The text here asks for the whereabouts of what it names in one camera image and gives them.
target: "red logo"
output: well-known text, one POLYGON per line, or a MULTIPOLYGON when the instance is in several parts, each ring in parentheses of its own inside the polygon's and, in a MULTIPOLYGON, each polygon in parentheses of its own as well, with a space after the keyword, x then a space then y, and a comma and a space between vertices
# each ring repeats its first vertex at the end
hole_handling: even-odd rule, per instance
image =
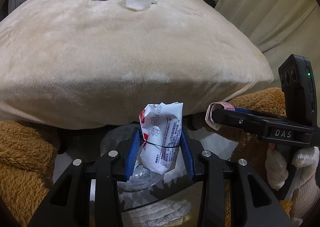
POLYGON ((141 113, 140 113, 140 119, 141 119, 141 123, 143 124, 144 123, 144 112, 145 112, 146 110, 144 109, 141 113))

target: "clear plastic wrap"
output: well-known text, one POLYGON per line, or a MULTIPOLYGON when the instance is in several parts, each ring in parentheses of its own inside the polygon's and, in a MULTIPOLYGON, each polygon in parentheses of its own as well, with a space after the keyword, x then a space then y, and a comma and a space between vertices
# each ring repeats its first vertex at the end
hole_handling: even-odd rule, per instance
MULTIPOLYGON (((131 123, 110 130, 100 143, 100 154, 104 155, 110 150, 116 149, 119 142, 129 139, 135 127, 139 128, 140 125, 131 123)), ((118 187, 129 192, 139 191, 155 185, 161 178, 162 175, 145 169, 142 165, 138 165, 134 169, 129 181, 118 182, 118 187)))

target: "camera lens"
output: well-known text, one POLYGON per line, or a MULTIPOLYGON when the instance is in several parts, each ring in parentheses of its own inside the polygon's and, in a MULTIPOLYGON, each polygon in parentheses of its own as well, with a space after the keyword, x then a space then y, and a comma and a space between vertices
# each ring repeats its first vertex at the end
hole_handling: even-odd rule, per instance
POLYGON ((290 75, 289 75, 288 71, 285 71, 284 78, 285 78, 285 81, 287 82, 287 85, 289 85, 290 84, 290 75))
POLYGON ((291 77, 292 77, 293 81, 295 81, 297 79, 296 71, 294 70, 294 68, 291 68, 291 77))

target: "large cushion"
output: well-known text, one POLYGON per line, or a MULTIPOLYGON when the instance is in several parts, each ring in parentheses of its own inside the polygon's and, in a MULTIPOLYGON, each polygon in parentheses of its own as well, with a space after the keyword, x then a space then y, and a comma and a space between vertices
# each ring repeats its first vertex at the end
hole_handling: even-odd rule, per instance
POLYGON ((206 110, 265 88, 248 38, 202 0, 27 0, 0 23, 0 119, 82 129, 138 120, 148 103, 206 110))

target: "stuffed toy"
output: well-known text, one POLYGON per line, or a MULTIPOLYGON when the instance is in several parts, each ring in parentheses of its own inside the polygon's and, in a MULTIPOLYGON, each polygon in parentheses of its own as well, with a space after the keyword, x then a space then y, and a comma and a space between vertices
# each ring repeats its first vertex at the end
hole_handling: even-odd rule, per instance
MULTIPOLYGON (((60 140, 54 127, 29 122, 0 122, 0 197, 17 223, 27 227, 53 185, 60 140)), ((7 226, 1 218, 0 226, 7 226)))
MULTIPOLYGON (((280 88, 269 88, 236 97, 228 102, 238 108, 285 116, 284 94, 280 88)), ((205 127, 207 131, 215 132, 227 139, 238 142, 232 153, 231 161, 238 161, 240 158, 250 161, 255 170, 269 183, 271 188, 279 189, 282 187, 288 177, 287 163, 284 157, 275 149, 275 144, 258 141, 256 135, 229 126, 222 125, 218 131, 215 131, 206 124, 204 118, 204 112, 193 115, 192 125, 196 129, 205 127)), ((300 149, 294 155, 292 164, 297 168, 302 168, 300 181, 293 193, 292 200, 280 201, 294 226, 299 226, 302 223, 320 197, 320 190, 315 181, 318 162, 319 149, 317 147, 300 149)), ((230 226, 230 194, 228 187, 226 187, 225 191, 225 226, 230 226)))

